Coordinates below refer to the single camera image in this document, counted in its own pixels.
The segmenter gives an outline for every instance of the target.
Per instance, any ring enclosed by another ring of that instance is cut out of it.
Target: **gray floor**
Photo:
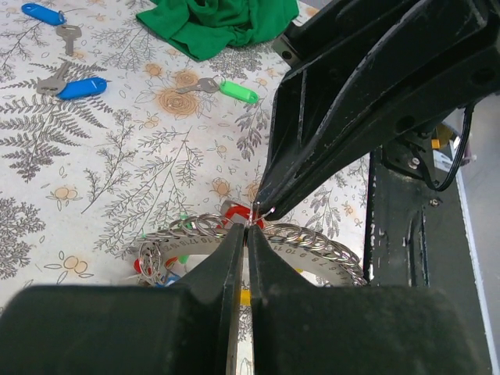
[[[330,0],[303,0],[323,8]],[[452,117],[461,129],[461,119]],[[462,168],[470,221],[496,352],[500,355],[500,97],[476,107],[471,137],[477,161]]]

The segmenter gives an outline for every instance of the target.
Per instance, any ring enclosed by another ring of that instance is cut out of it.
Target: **green cloth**
[[[210,59],[227,45],[271,40],[298,15],[297,0],[152,1],[156,8],[137,18],[196,60]]]

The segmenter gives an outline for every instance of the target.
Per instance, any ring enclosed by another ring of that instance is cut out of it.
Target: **table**
[[[273,95],[288,70],[269,43],[195,62],[135,20],[152,7],[147,0],[41,4],[62,10],[83,36],[66,56],[54,27],[23,15],[21,1],[2,3],[0,306],[35,284],[115,284],[134,274],[129,247],[138,235],[180,215],[218,213],[228,198],[252,202]],[[316,12],[300,8],[298,24]],[[37,79],[66,60],[67,80],[103,77],[107,91],[70,102],[37,94]],[[260,100],[174,91],[216,75]],[[367,180],[365,157],[284,222],[323,230],[362,258]],[[249,308],[242,307],[240,327],[243,374],[252,370]]]

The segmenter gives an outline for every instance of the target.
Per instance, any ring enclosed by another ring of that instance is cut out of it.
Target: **blue key tag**
[[[39,4],[34,4],[33,2],[28,2],[27,4],[21,6],[21,10],[24,14],[52,26],[58,26],[66,23],[66,18],[64,17],[63,12],[55,12]]]
[[[64,90],[56,96],[62,100],[84,98],[91,95],[99,95],[108,87],[106,80],[100,77],[87,78],[69,82]]]

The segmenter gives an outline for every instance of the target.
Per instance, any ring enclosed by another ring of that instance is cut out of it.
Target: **wire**
[[[425,184],[429,189],[434,191],[445,191],[455,180],[456,174],[459,172],[463,156],[465,155],[466,152],[467,143],[469,141],[470,128],[472,125],[472,115],[475,106],[476,103],[470,103],[466,106],[465,112],[463,114],[463,127],[462,127],[462,137],[460,137],[460,144],[456,150],[455,158],[453,158],[452,166],[448,174],[446,175],[445,180],[443,180],[441,184],[439,184],[438,181],[432,180],[432,177],[430,176],[429,173],[429,169],[427,168],[422,157],[420,156],[417,150],[415,149],[412,150],[413,156],[418,158],[418,160],[420,161],[419,169],[420,172],[422,172],[423,180],[425,181]]]

